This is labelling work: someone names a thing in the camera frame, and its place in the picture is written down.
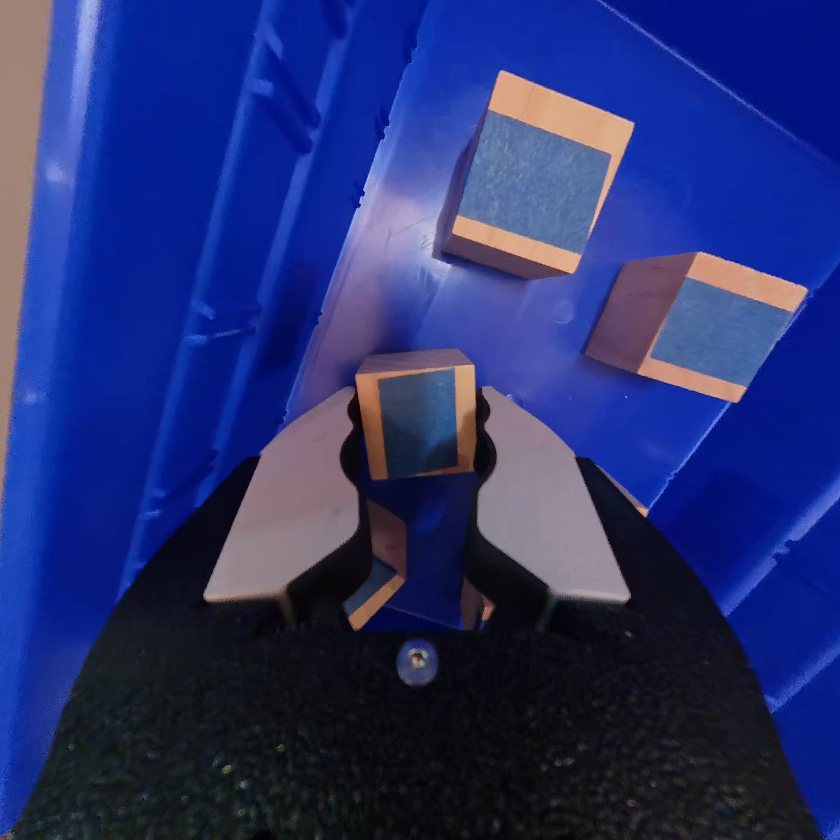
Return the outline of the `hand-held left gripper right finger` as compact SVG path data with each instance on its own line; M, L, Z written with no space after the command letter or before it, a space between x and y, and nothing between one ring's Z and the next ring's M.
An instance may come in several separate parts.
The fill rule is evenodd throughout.
M572 449L490 386L476 394L476 431L466 578L496 604L490 620L542 630L562 603L625 606L631 593Z

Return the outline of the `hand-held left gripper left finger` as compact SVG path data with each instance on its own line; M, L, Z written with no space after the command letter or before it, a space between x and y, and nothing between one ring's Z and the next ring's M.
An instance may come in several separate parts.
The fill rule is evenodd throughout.
M355 390L344 387L261 452L203 593L205 603L275 602L288 624L341 606L371 572L358 487Z

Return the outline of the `blue-striped wooden cube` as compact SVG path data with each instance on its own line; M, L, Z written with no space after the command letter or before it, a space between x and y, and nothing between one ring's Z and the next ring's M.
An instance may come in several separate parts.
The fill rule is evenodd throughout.
M351 628L360 631L406 581L406 525L373 500L367 501L372 565L366 580L343 603Z
M460 594L460 627L464 632L483 628L496 611L496 604L483 595L466 577Z
M613 112L499 71L456 167L441 252L524 280L572 275L634 128Z
M639 499L635 497L633 493L627 490L620 482L614 479L612 476L605 474L607 478L614 484L614 486L623 494L623 496L633 505L634 509L636 509L643 517L648 516L649 508L643 504Z
M460 350L369 355L355 387L373 480L473 471L476 368Z
M584 354L737 403L807 295L804 286L702 252L630 260Z

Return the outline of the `blue plastic bin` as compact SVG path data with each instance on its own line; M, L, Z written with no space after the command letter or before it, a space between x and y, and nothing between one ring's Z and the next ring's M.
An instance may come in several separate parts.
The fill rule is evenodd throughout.
M838 168L601 2L58 2L2 526L13 838L838 838L838 661L730 586L838 477ZM635 128L578 269L440 250L501 70ZM807 288L742 399L592 360L630 260ZM574 452L631 593L460 627L472 472L373 480L355 374L458 349ZM355 390L406 581L203 593L264 448ZM643 517L605 474L649 508ZM717 574L733 572L732 583Z

